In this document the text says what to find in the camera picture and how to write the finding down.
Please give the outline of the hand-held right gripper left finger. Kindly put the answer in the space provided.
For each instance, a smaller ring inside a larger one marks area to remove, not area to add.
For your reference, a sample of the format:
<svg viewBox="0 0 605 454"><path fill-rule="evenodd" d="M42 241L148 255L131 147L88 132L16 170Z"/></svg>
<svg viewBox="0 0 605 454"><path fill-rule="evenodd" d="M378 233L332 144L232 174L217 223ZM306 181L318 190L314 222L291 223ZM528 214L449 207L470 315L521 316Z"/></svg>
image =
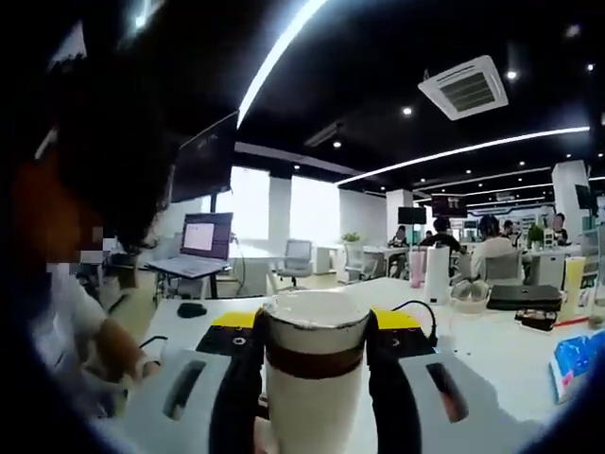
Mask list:
<svg viewBox="0 0 605 454"><path fill-rule="evenodd" d="M227 312L196 349L168 349L119 428L143 453L252 453L265 327L260 310Z"/></svg>

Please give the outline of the person's right hand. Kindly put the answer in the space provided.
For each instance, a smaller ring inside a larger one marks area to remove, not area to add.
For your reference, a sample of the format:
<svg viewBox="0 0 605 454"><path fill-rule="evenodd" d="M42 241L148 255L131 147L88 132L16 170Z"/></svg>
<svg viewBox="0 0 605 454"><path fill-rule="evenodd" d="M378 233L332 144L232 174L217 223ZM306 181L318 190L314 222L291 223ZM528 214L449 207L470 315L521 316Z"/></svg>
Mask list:
<svg viewBox="0 0 605 454"><path fill-rule="evenodd" d="M255 454L278 454L279 447L273 435L270 421L256 417L254 420L253 442Z"/></svg>

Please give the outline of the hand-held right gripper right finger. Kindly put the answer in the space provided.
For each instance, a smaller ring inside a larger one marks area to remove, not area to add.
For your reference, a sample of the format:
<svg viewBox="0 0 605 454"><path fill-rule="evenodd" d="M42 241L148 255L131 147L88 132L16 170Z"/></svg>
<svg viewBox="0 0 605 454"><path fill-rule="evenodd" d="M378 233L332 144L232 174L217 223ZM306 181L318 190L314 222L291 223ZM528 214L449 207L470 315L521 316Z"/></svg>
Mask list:
<svg viewBox="0 0 605 454"><path fill-rule="evenodd" d="M507 413L494 386L438 352L401 312L373 309L366 327L369 394L380 453L516 453L529 423Z"/></svg>

